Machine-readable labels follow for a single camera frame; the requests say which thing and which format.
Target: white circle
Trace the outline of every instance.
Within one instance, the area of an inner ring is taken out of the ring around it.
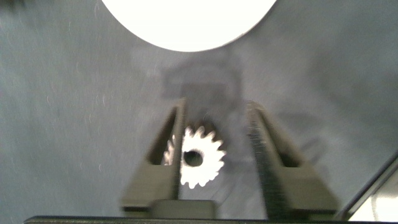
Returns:
[[[196,52],[252,29],[276,0],[103,0],[130,32],[165,49]]]

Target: gear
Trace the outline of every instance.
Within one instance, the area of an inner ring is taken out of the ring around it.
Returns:
[[[214,180],[218,175],[218,171],[224,166],[221,159],[226,155],[224,151],[218,148],[222,145],[222,140],[213,142],[215,132],[210,132],[203,137],[205,129],[203,126],[193,133],[190,127],[185,129],[185,135],[182,142],[182,158],[181,158],[181,184],[188,182],[191,189],[197,184],[204,187],[207,182]],[[167,151],[164,152],[164,165],[171,165],[174,156],[175,136],[172,141],[167,143]],[[184,153],[195,152],[201,156],[203,162],[199,166],[189,165],[183,158]]]

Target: gear center hole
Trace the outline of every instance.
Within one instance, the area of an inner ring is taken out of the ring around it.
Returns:
[[[192,167],[200,166],[203,162],[201,154],[196,151],[184,152],[183,158]]]

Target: scratched surface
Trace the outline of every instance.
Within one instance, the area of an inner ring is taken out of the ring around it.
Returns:
[[[101,1],[0,1],[0,223],[120,216],[118,199],[170,107],[217,125],[220,175],[182,198],[265,218],[245,137],[265,106],[342,205],[397,150],[397,1],[279,1],[247,35],[180,53],[128,32]]]

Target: gray background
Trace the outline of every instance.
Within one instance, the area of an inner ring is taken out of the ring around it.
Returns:
[[[397,150],[397,11],[278,1],[232,44],[181,53],[139,39],[101,1],[1,1],[0,223],[121,215],[123,188],[182,96],[228,155],[181,198],[216,200],[220,218],[266,217],[245,137],[254,100],[346,204]]]

